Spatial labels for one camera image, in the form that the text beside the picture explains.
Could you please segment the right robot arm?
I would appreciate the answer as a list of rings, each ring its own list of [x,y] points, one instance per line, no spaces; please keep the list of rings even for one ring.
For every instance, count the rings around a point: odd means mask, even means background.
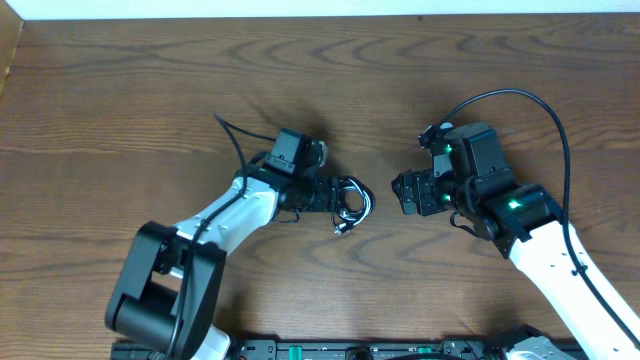
[[[449,211],[472,223],[541,291],[590,359],[636,359],[639,318],[595,265],[562,209],[539,184],[517,183],[497,133],[486,123],[429,127],[423,171],[391,183],[406,215]]]

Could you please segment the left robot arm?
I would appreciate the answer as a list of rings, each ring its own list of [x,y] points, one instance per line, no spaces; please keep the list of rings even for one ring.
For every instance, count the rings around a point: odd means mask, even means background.
[[[242,160],[229,189],[189,219],[144,224],[105,312],[107,328],[163,359],[223,359],[231,338],[213,324],[225,262],[281,211],[331,212],[337,183],[319,170],[320,140],[283,128],[273,148]]]

